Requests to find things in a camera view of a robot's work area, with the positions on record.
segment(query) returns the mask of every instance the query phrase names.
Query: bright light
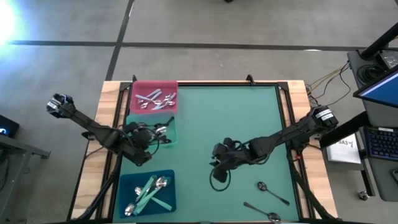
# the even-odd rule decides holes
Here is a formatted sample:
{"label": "bright light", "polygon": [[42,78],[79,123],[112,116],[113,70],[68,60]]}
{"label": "bright light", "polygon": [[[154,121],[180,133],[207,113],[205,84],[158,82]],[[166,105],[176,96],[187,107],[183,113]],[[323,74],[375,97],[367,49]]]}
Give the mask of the bright light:
{"label": "bright light", "polygon": [[0,45],[14,33],[15,15],[8,0],[0,0]]}

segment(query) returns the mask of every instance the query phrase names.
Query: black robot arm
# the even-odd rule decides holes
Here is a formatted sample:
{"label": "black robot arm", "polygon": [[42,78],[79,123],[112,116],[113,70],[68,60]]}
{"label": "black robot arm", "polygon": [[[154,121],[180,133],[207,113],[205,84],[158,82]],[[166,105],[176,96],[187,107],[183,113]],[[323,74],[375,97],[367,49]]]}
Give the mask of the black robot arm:
{"label": "black robot arm", "polygon": [[213,177],[225,182],[227,171],[236,169],[243,164],[263,164],[268,160],[274,148],[288,142],[292,148],[303,150],[309,143],[309,137],[323,134],[336,128],[337,119],[327,106],[312,108],[298,123],[291,125],[271,136],[258,137],[245,143],[224,139],[213,149]]}
{"label": "black robot arm", "polygon": [[151,158],[151,154],[145,151],[151,136],[147,131],[140,130],[136,123],[129,124],[125,127],[125,131],[101,125],[78,111],[73,104],[72,97],[58,93],[54,94],[47,103],[47,112],[56,118],[71,119],[94,135],[106,149],[116,154],[122,154],[137,166],[141,166]]}

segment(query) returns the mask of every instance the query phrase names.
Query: blue keyboard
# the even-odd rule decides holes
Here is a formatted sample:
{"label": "blue keyboard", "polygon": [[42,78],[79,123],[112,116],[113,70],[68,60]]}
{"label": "blue keyboard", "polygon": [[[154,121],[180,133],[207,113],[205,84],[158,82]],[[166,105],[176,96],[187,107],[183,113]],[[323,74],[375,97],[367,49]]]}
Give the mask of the blue keyboard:
{"label": "blue keyboard", "polygon": [[398,131],[394,129],[365,128],[371,157],[398,161]]}

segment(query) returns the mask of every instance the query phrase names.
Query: gray floor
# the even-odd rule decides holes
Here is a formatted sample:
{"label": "gray floor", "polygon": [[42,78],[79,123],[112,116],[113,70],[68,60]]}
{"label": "gray floor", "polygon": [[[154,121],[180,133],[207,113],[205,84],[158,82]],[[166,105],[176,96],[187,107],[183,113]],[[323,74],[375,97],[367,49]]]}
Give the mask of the gray floor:
{"label": "gray floor", "polygon": [[[116,41],[128,0],[14,1],[14,40]],[[367,46],[398,21],[393,0],[136,0],[125,42]],[[52,151],[34,159],[16,200],[16,218],[29,223],[66,219],[87,142],[71,121],[45,112],[53,93],[68,93],[93,117],[113,47],[0,46],[0,113],[21,124],[18,138]],[[345,52],[122,48],[113,80],[301,79],[337,69]],[[356,89],[351,72],[343,78]],[[347,87],[331,82],[323,104]],[[344,122],[364,110],[350,96],[333,105]],[[338,214],[344,220],[395,223],[398,203],[358,200],[358,171],[327,164]]]}

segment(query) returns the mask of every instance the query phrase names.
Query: green tabletop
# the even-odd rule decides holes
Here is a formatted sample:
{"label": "green tabletop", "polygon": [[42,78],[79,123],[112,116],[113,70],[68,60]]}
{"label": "green tabletop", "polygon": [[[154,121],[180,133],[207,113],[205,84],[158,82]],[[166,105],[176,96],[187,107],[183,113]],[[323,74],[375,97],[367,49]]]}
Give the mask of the green tabletop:
{"label": "green tabletop", "polygon": [[[173,213],[119,218],[119,191],[113,222],[243,222],[265,221],[265,215],[243,206],[248,202],[281,219],[297,221],[299,215],[286,158],[285,145],[278,146],[261,166],[243,165],[232,170],[231,185],[215,192],[209,184],[211,153],[225,137],[247,141],[282,129],[274,86],[180,86],[175,115],[177,145],[161,148],[141,167],[123,158],[120,176],[157,170],[175,172],[177,209]],[[256,183],[290,202],[286,206]],[[213,181],[215,187],[224,184]]]}

